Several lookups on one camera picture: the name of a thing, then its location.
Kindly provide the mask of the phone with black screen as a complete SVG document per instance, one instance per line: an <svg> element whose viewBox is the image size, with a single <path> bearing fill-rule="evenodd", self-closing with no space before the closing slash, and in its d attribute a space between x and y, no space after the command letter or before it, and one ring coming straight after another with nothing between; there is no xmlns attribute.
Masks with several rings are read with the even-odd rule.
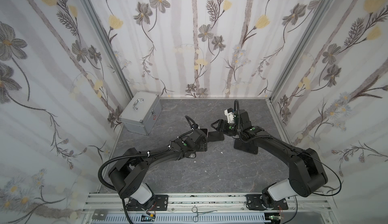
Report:
<svg viewBox="0 0 388 224"><path fill-rule="evenodd" d="M207 142L219 142L219 141L224 141L225 137L222 132L209 132L207 136Z"/></svg>

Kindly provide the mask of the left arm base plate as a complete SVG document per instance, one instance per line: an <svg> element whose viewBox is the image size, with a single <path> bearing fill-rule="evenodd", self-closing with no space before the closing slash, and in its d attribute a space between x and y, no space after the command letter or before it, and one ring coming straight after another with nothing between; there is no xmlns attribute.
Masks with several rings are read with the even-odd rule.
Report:
<svg viewBox="0 0 388 224"><path fill-rule="evenodd" d="M130 198L125 207L127 211L166 211L168 206L168 197L168 195L155 195L143 204L133 198Z"/></svg>

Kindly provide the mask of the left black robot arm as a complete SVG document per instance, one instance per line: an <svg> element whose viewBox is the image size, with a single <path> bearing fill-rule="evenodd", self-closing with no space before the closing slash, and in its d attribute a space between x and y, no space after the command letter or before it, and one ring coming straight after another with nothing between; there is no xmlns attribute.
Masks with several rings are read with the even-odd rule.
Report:
<svg viewBox="0 0 388 224"><path fill-rule="evenodd" d="M122 156L112 158L100 167L99 172L102 172L105 167L113 164L108 171L110 184L102 175L99 175L99 179L107 188L115 190L121 199L132 198L140 204L145 204L154 198L150 187L143 182L147 172L165 162L195 158L197 152L207 151L207 140L208 130L197 128L157 150L139 152L131 148Z"/></svg>

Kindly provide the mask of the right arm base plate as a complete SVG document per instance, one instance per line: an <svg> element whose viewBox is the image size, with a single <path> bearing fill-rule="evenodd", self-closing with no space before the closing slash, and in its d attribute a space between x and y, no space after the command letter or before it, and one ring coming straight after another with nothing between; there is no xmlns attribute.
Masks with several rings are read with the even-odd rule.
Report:
<svg viewBox="0 0 388 224"><path fill-rule="evenodd" d="M288 204L285 199L280 201L273 200L267 194L248 194L246 195L248 210L288 210Z"/></svg>

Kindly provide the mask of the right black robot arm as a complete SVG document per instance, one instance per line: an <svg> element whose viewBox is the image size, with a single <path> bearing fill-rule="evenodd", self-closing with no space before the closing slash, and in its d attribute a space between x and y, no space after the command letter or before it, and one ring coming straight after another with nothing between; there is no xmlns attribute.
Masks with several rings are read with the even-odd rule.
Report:
<svg viewBox="0 0 388 224"><path fill-rule="evenodd" d="M289 167L289 177L272 184L262 191L260 204L264 209L275 208L288 197L308 197L328 182L323 164L315 150L292 146L265 131L253 126L245 110L226 110L227 120L219 119L211 124L218 132L234 137L236 143L262 148L280 159Z"/></svg>

